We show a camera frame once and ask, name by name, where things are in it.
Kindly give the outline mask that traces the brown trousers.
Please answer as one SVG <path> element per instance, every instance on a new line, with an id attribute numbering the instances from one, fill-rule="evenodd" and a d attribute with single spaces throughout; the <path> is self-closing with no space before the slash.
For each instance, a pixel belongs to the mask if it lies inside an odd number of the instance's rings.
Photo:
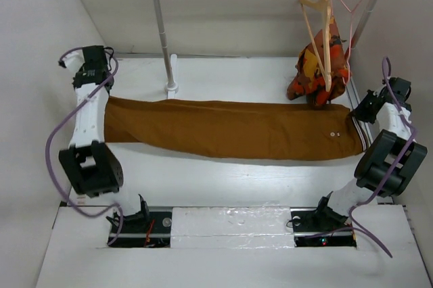
<path id="1" fill-rule="evenodd" d="M 135 101 L 110 97 L 108 143 L 250 160 L 326 161 L 363 153 L 367 142 L 343 105 L 231 101 Z"/>

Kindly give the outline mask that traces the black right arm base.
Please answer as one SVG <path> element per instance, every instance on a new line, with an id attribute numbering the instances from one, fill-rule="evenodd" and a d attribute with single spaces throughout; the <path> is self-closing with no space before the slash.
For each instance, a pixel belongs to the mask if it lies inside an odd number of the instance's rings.
<path id="1" fill-rule="evenodd" d="M 345 223 L 347 216 L 327 206 L 331 194 L 316 207 L 290 208 L 286 226 L 292 229 L 295 247 L 356 247 L 354 231 Z"/>

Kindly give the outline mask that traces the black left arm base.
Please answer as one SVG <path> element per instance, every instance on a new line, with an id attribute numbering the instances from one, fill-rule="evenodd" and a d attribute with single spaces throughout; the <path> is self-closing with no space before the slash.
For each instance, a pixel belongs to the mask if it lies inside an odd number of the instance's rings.
<path id="1" fill-rule="evenodd" d="M 106 216 L 110 223 L 108 247 L 113 248 L 166 248 L 170 247 L 173 208 L 149 207 L 139 195 L 139 210 L 124 217 L 121 230 L 120 215 Z"/>

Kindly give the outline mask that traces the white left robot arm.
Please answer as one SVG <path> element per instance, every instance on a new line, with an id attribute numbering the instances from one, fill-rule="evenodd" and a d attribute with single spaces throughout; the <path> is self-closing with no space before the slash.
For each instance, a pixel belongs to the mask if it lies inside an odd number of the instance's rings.
<path id="1" fill-rule="evenodd" d="M 111 47 L 92 45 L 70 51 L 59 61 L 74 73 L 78 110 L 68 148 L 58 157 L 75 192 L 90 198 L 118 193 L 124 183 L 120 162 L 104 139 L 105 109 L 114 85 L 113 59 Z"/>

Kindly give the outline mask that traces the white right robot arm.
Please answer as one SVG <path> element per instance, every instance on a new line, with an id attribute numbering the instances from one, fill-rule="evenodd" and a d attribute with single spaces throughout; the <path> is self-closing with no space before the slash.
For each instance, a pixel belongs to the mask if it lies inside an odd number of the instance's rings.
<path id="1" fill-rule="evenodd" d="M 313 222 L 319 229 L 345 223 L 351 208 L 368 203 L 373 194 L 400 195 L 427 155 L 427 148 L 415 142 L 409 120 L 411 83 L 392 77 L 383 84 L 379 91 L 369 90 L 350 114 L 357 122 L 377 122 L 380 132 L 359 160 L 354 178 L 319 201 L 313 212 Z"/>

